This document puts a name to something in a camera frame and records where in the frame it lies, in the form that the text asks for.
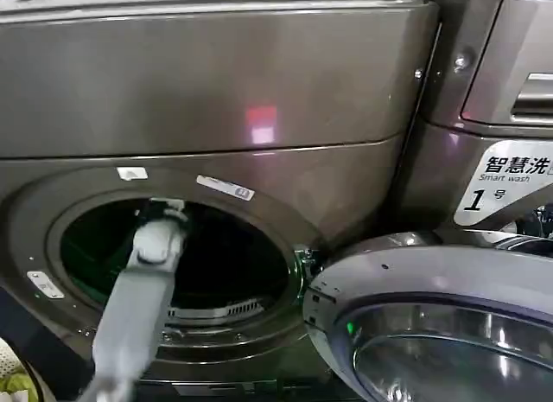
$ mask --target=front-loading washing machine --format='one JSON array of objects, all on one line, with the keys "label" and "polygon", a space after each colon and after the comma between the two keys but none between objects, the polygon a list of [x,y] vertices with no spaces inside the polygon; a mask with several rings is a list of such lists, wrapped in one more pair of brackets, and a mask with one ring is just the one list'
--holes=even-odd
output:
[{"label": "front-loading washing machine", "polygon": [[427,0],[0,0],[3,287],[90,358],[132,234],[184,203],[146,380],[325,379],[302,296],[374,225],[436,18]]},{"label": "front-loading washing machine", "polygon": [[[434,400],[435,378],[435,400],[481,398],[490,378],[542,392],[550,259],[527,252],[549,241],[412,232],[336,251],[403,228],[525,233],[553,175],[550,14],[548,0],[0,0],[3,286],[89,357],[132,234],[178,202],[192,232],[146,383],[262,392],[331,367],[367,400]],[[458,369],[476,391],[450,386]]]}]

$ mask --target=number 1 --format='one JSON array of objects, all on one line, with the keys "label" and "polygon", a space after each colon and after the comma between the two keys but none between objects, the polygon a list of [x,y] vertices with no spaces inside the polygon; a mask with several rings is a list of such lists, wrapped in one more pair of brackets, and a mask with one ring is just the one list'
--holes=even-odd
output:
[{"label": "number 1", "polygon": [[476,195],[474,198],[473,204],[469,207],[465,207],[465,210],[480,210],[478,207],[478,203],[480,202],[480,199],[482,199],[482,196],[484,195],[484,189],[481,190],[474,190],[473,193]]}]

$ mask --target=drum opening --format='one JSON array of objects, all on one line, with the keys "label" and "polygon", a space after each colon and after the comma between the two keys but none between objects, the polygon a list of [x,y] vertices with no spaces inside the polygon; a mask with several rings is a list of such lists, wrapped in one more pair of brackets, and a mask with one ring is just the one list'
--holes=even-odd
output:
[{"label": "drum opening", "polygon": [[[82,214],[63,233],[64,268],[94,301],[106,303],[151,204],[150,199],[107,203]],[[184,213],[190,232],[175,274],[170,322],[225,324],[270,308],[289,281],[279,248],[252,224],[215,207],[188,202]]]}]

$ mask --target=washing machine lid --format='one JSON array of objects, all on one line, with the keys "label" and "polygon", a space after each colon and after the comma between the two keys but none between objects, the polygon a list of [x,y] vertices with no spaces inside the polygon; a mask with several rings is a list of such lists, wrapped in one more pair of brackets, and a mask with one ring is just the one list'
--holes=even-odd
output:
[{"label": "washing machine lid", "polygon": [[455,232],[366,241],[309,286],[309,336],[363,399],[510,402],[553,392],[553,242]]}]

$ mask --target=white label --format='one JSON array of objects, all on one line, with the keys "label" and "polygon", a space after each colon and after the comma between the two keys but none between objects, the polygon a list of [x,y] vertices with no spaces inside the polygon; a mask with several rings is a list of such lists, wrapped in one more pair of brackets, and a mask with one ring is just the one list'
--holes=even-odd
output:
[{"label": "white label", "polygon": [[243,188],[238,184],[223,182],[222,180],[207,177],[206,175],[198,175],[196,182],[202,186],[212,188],[219,192],[226,193],[227,195],[238,197],[243,201],[250,201],[253,195],[256,193],[248,188]]},{"label": "white label", "polygon": [[42,271],[28,271],[27,277],[48,298],[64,298],[63,292]]},{"label": "white label", "polygon": [[501,141],[480,159],[454,221],[474,225],[552,183],[553,142]]},{"label": "white label", "polygon": [[125,180],[126,182],[148,178],[148,172],[144,167],[118,167],[118,173],[121,180]]}]

